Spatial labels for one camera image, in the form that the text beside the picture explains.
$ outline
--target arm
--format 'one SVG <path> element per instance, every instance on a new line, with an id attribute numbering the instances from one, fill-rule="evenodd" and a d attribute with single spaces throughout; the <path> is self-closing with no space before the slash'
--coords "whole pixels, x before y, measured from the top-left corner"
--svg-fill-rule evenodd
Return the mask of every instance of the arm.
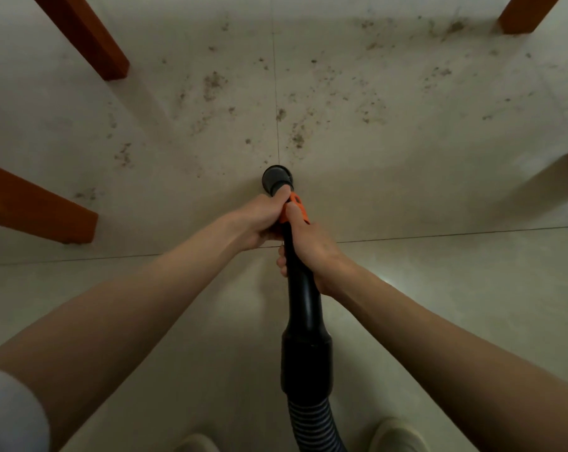
<path id="1" fill-rule="evenodd" d="M 0 347 L 0 370 L 43 406 L 60 449 L 240 251 L 259 247 L 290 195 L 259 196 L 138 272 L 69 300 Z"/>
<path id="2" fill-rule="evenodd" d="M 481 451 L 567 451 L 568 383 L 428 311 L 287 205 L 296 253 Z M 280 252 L 278 265 L 286 275 Z"/>

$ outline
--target brown wooden furniture leg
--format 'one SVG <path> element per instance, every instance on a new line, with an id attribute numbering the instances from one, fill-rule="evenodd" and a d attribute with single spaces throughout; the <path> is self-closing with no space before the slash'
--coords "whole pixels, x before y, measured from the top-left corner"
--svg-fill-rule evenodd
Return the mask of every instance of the brown wooden furniture leg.
<path id="1" fill-rule="evenodd" d="M 35 0 L 104 81 L 123 79 L 129 60 L 85 0 Z"/>
<path id="2" fill-rule="evenodd" d="M 506 35 L 533 33 L 558 0 L 510 0 L 497 20 Z"/>
<path id="3" fill-rule="evenodd" d="M 98 215 L 0 168 L 0 225 L 61 243 L 90 243 Z"/>

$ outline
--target shoe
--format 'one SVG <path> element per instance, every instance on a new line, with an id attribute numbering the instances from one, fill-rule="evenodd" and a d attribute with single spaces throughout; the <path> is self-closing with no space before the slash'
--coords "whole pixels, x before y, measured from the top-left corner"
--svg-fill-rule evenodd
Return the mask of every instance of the shoe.
<path id="1" fill-rule="evenodd" d="M 384 419 L 368 452 L 429 452 L 420 433 L 399 419 Z"/>
<path id="2" fill-rule="evenodd" d="M 219 452 L 217 446 L 203 434 L 189 435 L 173 452 Z"/>

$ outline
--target vacuum cleaner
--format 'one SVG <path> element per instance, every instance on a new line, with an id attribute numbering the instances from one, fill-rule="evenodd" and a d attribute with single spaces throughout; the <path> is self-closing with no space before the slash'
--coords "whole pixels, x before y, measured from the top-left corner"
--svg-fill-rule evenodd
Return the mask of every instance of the vacuum cleaner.
<path id="1" fill-rule="evenodd" d="M 288 185 L 289 201 L 307 213 L 294 193 L 292 174 L 284 166 L 265 170 L 263 188 L 271 196 Z M 286 213 L 280 215 L 288 268 L 290 318 L 282 335 L 281 388 L 288 396 L 292 431 L 301 452 L 346 452 L 330 410 L 332 392 L 332 337 L 325 329 L 321 296 L 311 270 L 298 258 L 292 244 L 292 227 Z"/>

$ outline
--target person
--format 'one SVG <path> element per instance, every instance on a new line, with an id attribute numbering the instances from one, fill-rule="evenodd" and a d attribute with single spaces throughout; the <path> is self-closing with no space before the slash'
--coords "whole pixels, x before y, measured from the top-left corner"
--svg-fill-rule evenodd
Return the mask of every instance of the person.
<path id="1" fill-rule="evenodd" d="M 286 203 L 288 186 L 222 216 L 137 272 L 72 298 L 0 346 L 0 451 L 59 450 L 142 362 L 196 296 L 283 206 L 319 291 L 339 301 L 481 451 L 567 451 L 568 383 L 455 326 L 345 256 Z M 277 265 L 286 276 L 284 248 Z M 424 452 L 396 419 L 370 452 Z M 193 434 L 178 451 L 215 452 Z"/>

